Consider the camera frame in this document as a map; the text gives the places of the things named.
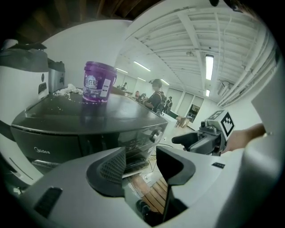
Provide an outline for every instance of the ceiling light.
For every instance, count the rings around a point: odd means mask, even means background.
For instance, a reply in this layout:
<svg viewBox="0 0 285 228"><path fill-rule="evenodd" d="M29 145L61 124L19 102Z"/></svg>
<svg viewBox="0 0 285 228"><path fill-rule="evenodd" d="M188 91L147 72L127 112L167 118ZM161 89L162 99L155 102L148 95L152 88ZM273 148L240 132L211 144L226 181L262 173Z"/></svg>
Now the ceiling light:
<svg viewBox="0 0 285 228"><path fill-rule="evenodd" d="M119 68L117 68L117 67L116 67L116 69L118 69L118 70L120 70L120 71L122 71L122 72L128 73L128 72L126 72L126 71L124 71L124 70L122 70L122 69L119 69Z"/></svg>
<svg viewBox="0 0 285 228"><path fill-rule="evenodd" d="M138 62L134 61L135 64L138 64L139 66L143 67L144 69L148 70L148 71L151 71L150 69L146 68L145 66L139 64Z"/></svg>
<svg viewBox="0 0 285 228"><path fill-rule="evenodd" d="M161 81L163 81L165 84L169 85L166 81L164 81L163 79L161 79Z"/></svg>
<svg viewBox="0 0 285 228"><path fill-rule="evenodd" d="M206 55L206 79L212 79L213 73L213 66L214 66L214 57L212 55Z"/></svg>
<svg viewBox="0 0 285 228"><path fill-rule="evenodd" d="M146 80L144 80L144 79L142 79L142 78L140 78L140 77L138 77L138 79L143 80L143 81L146 81Z"/></svg>

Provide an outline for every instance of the black shirt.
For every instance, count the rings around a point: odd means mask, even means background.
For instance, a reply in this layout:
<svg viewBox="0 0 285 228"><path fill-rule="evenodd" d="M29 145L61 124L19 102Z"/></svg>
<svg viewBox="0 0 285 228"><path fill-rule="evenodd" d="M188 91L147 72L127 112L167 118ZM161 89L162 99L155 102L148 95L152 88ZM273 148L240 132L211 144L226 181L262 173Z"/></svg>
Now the black shirt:
<svg viewBox="0 0 285 228"><path fill-rule="evenodd" d="M152 96L148 99L148 103L153 105L153 109L148 107L150 110L156 111L157 106L161 103L161 93L160 92L154 92Z"/></svg>

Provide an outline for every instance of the wooden ceiling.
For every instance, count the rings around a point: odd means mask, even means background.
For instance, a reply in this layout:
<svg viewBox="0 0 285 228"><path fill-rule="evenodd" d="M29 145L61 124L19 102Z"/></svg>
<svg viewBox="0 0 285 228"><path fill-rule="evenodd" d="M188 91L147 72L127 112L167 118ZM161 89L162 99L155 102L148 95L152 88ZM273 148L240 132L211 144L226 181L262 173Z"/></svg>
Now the wooden ceiling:
<svg viewBox="0 0 285 228"><path fill-rule="evenodd" d="M134 20L159 0L50 0L16 30L20 44L43 42L75 25L107 19Z"/></svg>

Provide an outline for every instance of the floor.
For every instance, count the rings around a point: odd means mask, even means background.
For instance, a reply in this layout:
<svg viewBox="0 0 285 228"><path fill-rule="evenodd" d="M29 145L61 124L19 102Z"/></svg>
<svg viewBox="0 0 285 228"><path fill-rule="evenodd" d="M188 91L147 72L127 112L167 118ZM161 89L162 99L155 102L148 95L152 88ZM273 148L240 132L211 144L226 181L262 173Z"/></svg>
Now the floor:
<svg viewBox="0 0 285 228"><path fill-rule="evenodd" d="M171 131L172 135L170 135L170 137L168 137L168 138L165 138L165 137L162 138L159 145L161 145L161 146L168 146L169 145L169 146L172 146L176 149L183 150L183 146L181 144L173 144L171 139L172 139L172 137L182 135L182 134L187 134L187 133L190 133L192 131L193 130L191 130L189 127L186 127L186 128L174 127L173 130ZM161 175L161 173L160 173L160 171L156 165L156 152L155 152L155 150L152 151L152 154L149 158L149 163L150 163L150 166L147 169L145 169L140 174L140 176L147 183L147 185L149 187L151 187L160 178L162 178L162 175ZM136 189L130 183L128 178L123 180L123 188L125 190L125 200L126 200L127 204L135 212L137 212L135 204L138 200L141 199L141 197L143 195L136 191Z"/></svg>

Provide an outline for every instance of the ceiling pipe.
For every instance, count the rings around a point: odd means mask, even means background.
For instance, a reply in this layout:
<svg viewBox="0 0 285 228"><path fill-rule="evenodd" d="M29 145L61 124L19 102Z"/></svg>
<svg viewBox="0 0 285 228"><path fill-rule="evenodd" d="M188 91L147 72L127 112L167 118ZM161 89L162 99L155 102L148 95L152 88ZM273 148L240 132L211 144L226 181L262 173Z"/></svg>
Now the ceiling pipe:
<svg viewBox="0 0 285 228"><path fill-rule="evenodd" d="M228 98L224 100L224 103L229 101L233 96L235 96L237 93L239 93L241 90L245 88L246 85L256 76L256 73L262 68L262 66L266 63L266 60L268 59L269 55L271 54L272 50L274 48L274 40L270 39L267 47L264 50L264 53L262 53L262 56L256 65L256 67L253 69L253 71L247 76L246 80L235 90L234 93L232 93Z"/></svg>
<svg viewBox="0 0 285 228"><path fill-rule="evenodd" d="M223 106L224 107L227 107L229 105L231 105L233 102L236 102L238 101L239 99L241 99L245 94L247 94L253 87L255 87L263 78L265 75L268 74L269 71L272 71L271 76L273 76L275 74L275 70L276 70L276 62L273 61L270 66L268 66L268 68L263 72L263 74L253 83L253 85L248 89L246 90L242 95L240 95L235 101L232 101L230 103L227 103L226 105Z"/></svg>
<svg viewBox="0 0 285 228"><path fill-rule="evenodd" d="M256 43L256 48L254 49L254 52L251 56L251 58L248 61L248 64L246 65L243 73L241 74L241 76L239 77L239 79L237 80L237 82L233 85L233 87L224 95L224 97L220 100L220 102L218 103L218 106L221 106L221 104L223 103L223 101L230 95L232 94L232 92L234 91L234 89L242 82L242 80L244 79L244 77L248 74L248 72L250 71L252 65L254 64L254 62L257 60L257 57L259 55L260 50L262 49L262 45L265 41L266 38L266 28L265 26L261 25L259 32L258 32L258 39L257 39L257 43Z"/></svg>

